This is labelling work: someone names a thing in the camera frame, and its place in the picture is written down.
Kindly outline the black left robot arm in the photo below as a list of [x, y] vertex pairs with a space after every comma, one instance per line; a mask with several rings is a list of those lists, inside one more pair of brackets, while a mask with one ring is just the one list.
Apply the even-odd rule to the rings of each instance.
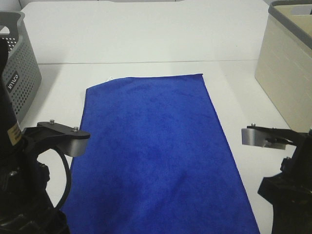
[[29, 156], [5, 85], [0, 85], [0, 232], [68, 234], [66, 216], [46, 192], [49, 169]]

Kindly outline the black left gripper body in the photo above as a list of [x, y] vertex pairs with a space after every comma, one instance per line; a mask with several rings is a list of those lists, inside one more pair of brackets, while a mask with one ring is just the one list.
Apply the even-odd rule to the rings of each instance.
[[68, 187], [53, 206], [46, 186], [48, 167], [38, 162], [41, 153], [52, 149], [64, 169], [68, 163], [61, 147], [52, 144], [11, 143], [0, 146], [0, 232], [2, 234], [66, 234], [68, 224], [60, 211], [68, 197]]

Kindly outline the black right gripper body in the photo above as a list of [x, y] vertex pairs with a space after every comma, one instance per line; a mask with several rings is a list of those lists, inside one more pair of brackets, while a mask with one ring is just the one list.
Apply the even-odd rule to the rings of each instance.
[[258, 194], [273, 206], [273, 234], [312, 232], [312, 140], [284, 158], [281, 173], [264, 177]]

